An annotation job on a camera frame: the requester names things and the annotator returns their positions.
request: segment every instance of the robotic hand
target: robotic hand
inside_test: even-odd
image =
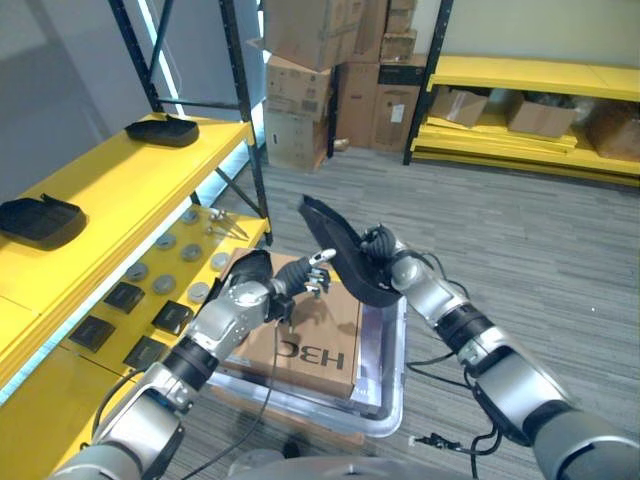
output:
[[[457,355],[472,379],[474,397],[500,432],[533,447],[545,478],[638,478],[637,442],[578,410],[546,367],[390,230],[378,226],[361,237],[342,216],[307,196],[300,213],[321,247],[330,250],[285,266],[275,278],[270,262],[265,262],[266,252],[236,262],[225,282],[214,285],[211,301],[178,345],[161,363],[152,365],[100,423],[92,445],[52,478],[159,477],[184,435],[177,414],[191,408],[218,363],[251,329],[286,319],[296,294],[326,288],[328,274],[316,265],[328,259],[346,288],[363,303],[384,307],[406,296]],[[233,479],[329,480],[349,475],[363,480],[463,478],[379,458],[304,457],[249,470]]]
[[[576,408],[560,382],[516,340],[479,312],[417,252],[377,226],[359,237],[320,201],[300,211],[318,243],[364,303],[385,306],[404,295],[473,379],[473,395],[498,430],[533,447],[545,478],[637,479],[638,443]]]
[[[254,251],[234,263],[225,280],[216,281],[178,344],[151,365],[100,422],[91,445],[50,478],[159,478],[184,437],[180,415],[191,409],[218,364],[251,330],[265,322],[287,321],[294,296],[326,292],[329,274],[320,265],[333,255],[335,250],[324,250],[303,257],[285,265],[275,277],[265,251]]]

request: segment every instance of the yellow shelf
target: yellow shelf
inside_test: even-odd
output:
[[[144,290],[145,295],[131,313],[121,312],[103,301],[99,301],[89,311],[89,315],[106,320],[116,327],[100,350],[94,353],[68,338],[60,343],[62,347],[112,372],[125,374],[129,367],[122,362],[142,335],[168,346],[172,346],[177,341],[177,336],[156,329],[151,323],[167,300],[186,305],[197,312],[200,304],[191,302],[187,292],[189,287],[197,282],[204,282],[209,286],[213,284],[220,272],[211,267],[211,257],[223,252],[231,256],[236,248],[254,247],[268,227],[266,219],[231,215],[235,223],[247,232],[248,239],[215,233],[206,235],[204,230],[208,225],[206,218],[210,210],[196,205],[190,207],[190,210],[198,212],[199,220],[191,225],[178,220],[168,229],[168,232],[175,235],[177,239],[171,249],[160,250],[154,246],[140,258],[139,261],[149,268],[149,273],[145,279],[134,284]],[[222,226],[216,226],[216,230],[222,233]],[[202,256],[197,261],[185,262],[180,257],[180,251],[189,244],[197,244],[202,248]],[[171,274],[174,277],[176,287],[167,295],[157,295],[153,292],[152,284],[158,276],[164,274]],[[121,280],[131,283],[126,278]]]
[[[151,323],[165,302],[172,300],[197,312],[200,305],[189,301],[187,291],[196,282],[213,284],[220,272],[211,267],[211,257],[221,252],[231,256],[236,248],[254,247],[269,227],[267,219],[230,214],[248,238],[234,234],[235,229],[225,235],[224,230],[228,228],[222,223],[215,224],[218,233],[207,235],[206,219],[210,209],[193,205],[190,210],[198,212],[199,220],[190,225],[178,220],[168,229],[177,239],[172,248],[160,250],[153,246],[140,258],[149,273],[135,283],[144,290],[145,296],[132,312],[125,314],[102,301],[89,311],[89,315],[115,327],[98,352],[65,338],[0,407],[0,431],[11,432],[0,438],[4,477],[44,478],[76,453],[82,442],[88,442],[95,409],[121,375],[130,371],[123,360],[140,337],[147,335],[168,346],[178,340],[177,336],[158,330]],[[192,243],[200,245],[202,256],[197,261],[185,262],[180,251]],[[176,288],[167,295],[154,294],[153,280],[167,273],[174,276]],[[13,319],[24,319],[23,323],[33,320],[30,312],[18,305],[0,299],[0,306],[4,312],[13,312]],[[105,414],[126,391],[123,388],[118,392]],[[31,461],[34,451],[38,452],[36,462]]]
[[[509,88],[640,101],[640,70],[533,60],[441,55],[433,85]]]
[[[7,304],[31,321],[0,329],[0,387],[91,291],[127,258],[243,140],[246,123],[195,118],[199,139],[184,148],[153,146],[120,132],[23,197],[46,193],[78,205],[89,221],[69,244],[44,252],[0,238],[0,314]]]
[[[471,165],[482,165],[487,167],[510,168],[528,172],[560,175],[563,177],[584,178],[599,182],[609,182],[617,183],[620,185],[628,185],[631,187],[640,187],[640,179],[638,177],[615,175],[599,172],[596,170],[581,170],[578,168],[567,168],[557,165],[545,165],[540,163],[527,162],[519,159],[489,158],[476,155],[464,155],[457,151],[417,149],[413,152],[412,158],[414,160],[420,161],[437,160],[456,163],[467,163]]]
[[[55,348],[0,408],[2,478],[40,480],[91,439],[95,409],[120,377]],[[106,411],[120,400],[118,391]]]
[[[558,167],[578,168],[582,170],[598,170],[607,173],[627,176],[640,176],[640,162],[614,160],[604,158],[592,149],[580,132],[575,132],[578,139],[576,147],[567,152],[545,151],[539,148],[525,148],[516,145],[491,142],[476,136],[452,137],[443,136],[439,127],[422,124],[412,150],[447,150],[475,156],[508,158],[510,160],[536,162]]]
[[[421,126],[420,132],[422,135],[437,136],[443,140],[478,141],[555,154],[571,152],[578,143],[578,139],[573,132],[559,139],[510,132],[504,115],[498,114],[483,114],[478,124],[472,128],[441,118],[428,117],[426,124]]]

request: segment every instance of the plastic tray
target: plastic tray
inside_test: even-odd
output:
[[[401,298],[385,308],[383,314],[382,407],[377,414],[362,415],[277,390],[271,393],[269,408],[292,413],[343,435],[363,433],[368,437],[387,437],[393,434],[400,427],[403,413],[406,300]],[[213,375],[209,383],[257,404],[262,404],[267,395],[266,387],[223,373]]]

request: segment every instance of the open cardboard box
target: open cardboard box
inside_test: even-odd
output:
[[[229,266],[248,253],[236,249]],[[273,271],[295,260],[271,254]],[[357,380],[358,342],[362,306],[341,283],[334,282],[328,294],[316,299],[298,295],[293,312],[293,333],[288,326],[278,328],[278,357],[275,380],[319,391],[338,398],[351,396]],[[223,366],[247,374],[269,377],[273,365],[273,323],[252,331]]]

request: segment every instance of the wall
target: wall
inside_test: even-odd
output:
[[[162,1],[155,0],[159,13]],[[125,0],[144,53],[151,41],[137,0]],[[259,35],[255,2],[236,0],[241,37]],[[105,0],[0,1],[0,202],[59,169],[150,111]],[[217,2],[175,2],[169,60],[187,98],[234,103]],[[259,51],[244,46],[253,104],[264,96]],[[158,90],[168,96],[158,69]],[[187,113],[238,119],[236,112]]]
[[[433,34],[434,3],[439,2],[418,0],[414,28],[421,34]],[[453,5],[445,53],[640,66],[638,0],[454,0]],[[418,48],[424,43],[419,39]]]
[[[147,0],[156,28],[164,0]],[[147,64],[151,60],[152,44],[144,25],[138,0],[125,0],[131,23],[136,31]],[[262,52],[249,46],[246,40],[260,36],[255,0],[235,0],[238,32],[252,106],[265,95],[265,67]],[[237,97],[227,43],[218,2],[189,0],[174,2],[165,43],[163,44],[178,96],[190,100],[236,103]],[[161,78],[154,74],[161,96],[170,96]],[[185,107],[189,115],[215,116],[239,120],[237,111]]]
[[[105,2],[0,2],[0,201],[148,111],[114,27]]]
[[[433,29],[436,26],[436,17],[440,8],[440,0],[418,0],[416,11],[413,14],[412,28],[416,29],[416,53],[429,53]]]

